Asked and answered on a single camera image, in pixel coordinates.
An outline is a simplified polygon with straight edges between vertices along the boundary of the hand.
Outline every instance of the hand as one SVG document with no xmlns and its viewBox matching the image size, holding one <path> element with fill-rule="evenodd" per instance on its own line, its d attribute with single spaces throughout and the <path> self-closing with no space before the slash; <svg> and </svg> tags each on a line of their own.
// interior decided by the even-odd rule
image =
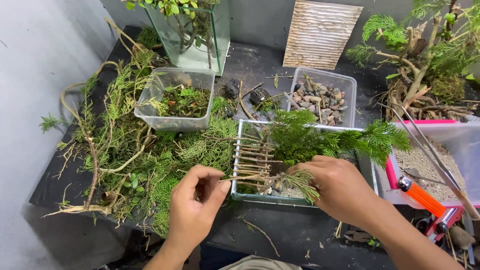
<svg viewBox="0 0 480 270">
<path fill-rule="evenodd" d="M 387 201 L 378 197 L 357 168 L 347 160 L 314 156 L 287 170 L 310 170 L 319 189 L 315 205 L 333 218 L 367 230 L 378 209 Z"/>
<path fill-rule="evenodd" d="M 195 165 L 170 194 L 170 228 L 166 243 L 183 251 L 185 258 L 210 232 L 213 220 L 230 189 L 231 182 L 219 183 L 225 174 Z"/>
</svg>

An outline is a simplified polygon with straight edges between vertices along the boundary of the orange lighter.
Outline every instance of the orange lighter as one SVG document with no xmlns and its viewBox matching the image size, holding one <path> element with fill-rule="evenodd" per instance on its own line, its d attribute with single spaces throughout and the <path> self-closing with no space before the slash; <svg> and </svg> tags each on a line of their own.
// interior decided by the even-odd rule
<svg viewBox="0 0 480 270">
<path fill-rule="evenodd" d="M 413 183 L 407 177 L 401 177 L 398 180 L 398 187 L 405 192 L 410 198 L 414 199 L 420 205 L 425 207 L 430 213 L 436 217 L 441 217 L 446 210 L 446 207 L 435 200 L 425 190 Z"/>
</svg>

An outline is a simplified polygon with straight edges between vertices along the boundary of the corrugated panel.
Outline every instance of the corrugated panel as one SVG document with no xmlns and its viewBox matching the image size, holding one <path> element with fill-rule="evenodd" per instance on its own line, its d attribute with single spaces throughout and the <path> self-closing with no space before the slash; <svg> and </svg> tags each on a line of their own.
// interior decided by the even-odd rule
<svg viewBox="0 0 480 270">
<path fill-rule="evenodd" d="M 362 9 L 297 0 L 283 66 L 335 69 Z"/>
</svg>

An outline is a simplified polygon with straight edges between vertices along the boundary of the glass terrarium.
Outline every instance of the glass terrarium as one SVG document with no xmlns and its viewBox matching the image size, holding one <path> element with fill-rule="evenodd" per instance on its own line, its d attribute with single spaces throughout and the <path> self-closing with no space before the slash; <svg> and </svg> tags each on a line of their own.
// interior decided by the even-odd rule
<svg viewBox="0 0 480 270">
<path fill-rule="evenodd" d="M 173 65 L 222 75 L 230 46 L 228 0 L 164 0 L 146 12 Z"/>
</svg>

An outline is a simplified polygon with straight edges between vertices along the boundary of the black table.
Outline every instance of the black table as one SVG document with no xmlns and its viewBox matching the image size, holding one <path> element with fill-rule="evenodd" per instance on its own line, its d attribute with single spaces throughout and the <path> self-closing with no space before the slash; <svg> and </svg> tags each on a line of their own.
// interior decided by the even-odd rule
<svg viewBox="0 0 480 270">
<path fill-rule="evenodd" d="M 138 27 L 127 26 L 125 33 L 134 38 L 140 31 Z M 282 67 L 283 51 L 231 43 L 229 57 L 225 64 L 224 74 L 216 79 L 216 87 L 223 85 L 229 78 L 243 80 L 244 89 L 251 88 L 259 82 L 264 82 L 263 87 L 276 94 L 289 92 L 292 79 L 280 78 L 278 89 L 273 85 L 273 79 L 264 77 L 293 75 L 295 68 Z M 118 62 L 123 59 L 130 60 L 127 50 L 118 41 L 108 57 L 109 61 Z M 394 69 L 373 71 L 361 69 L 347 59 L 340 59 L 335 71 L 354 77 L 357 80 L 357 109 L 355 126 L 364 127 L 373 119 L 381 117 L 380 108 L 369 105 L 370 98 L 386 90 L 385 77 L 394 73 Z M 93 90 L 92 100 L 94 110 L 100 110 L 98 101 L 102 100 L 108 83 L 116 77 L 117 73 L 112 68 L 104 69 L 99 75 L 97 86 Z M 70 140 L 73 127 L 70 127 L 62 141 Z M 57 175 L 62 169 L 64 159 L 56 152 L 40 179 L 30 203 L 52 210 L 58 209 L 58 202 L 62 201 L 65 188 L 65 199 L 72 205 L 82 205 L 86 197 L 83 192 L 88 189 L 92 175 L 90 172 L 77 173 L 77 168 L 83 165 L 83 160 L 76 159 L 68 162 L 63 170 L 62 177 Z M 413 210 L 408 207 L 399 207 L 404 215 L 410 218 Z M 259 232 L 246 229 L 245 223 L 237 219 L 244 218 L 264 230 L 272 239 L 278 249 L 280 258 L 277 258 L 273 248 L 266 238 Z M 122 226 L 135 227 L 136 222 L 126 221 Z M 338 226 L 338 221 L 328 216 L 319 209 L 239 202 L 238 207 L 228 211 L 221 209 L 215 219 L 213 228 L 206 238 L 206 242 L 221 248 L 256 254 L 262 257 L 279 259 L 309 268 L 322 269 L 393 269 L 393 263 L 387 254 L 380 250 L 372 250 L 365 245 L 346 243 L 341 239 L 334 239 L 333 233 Z"/>
</svg>

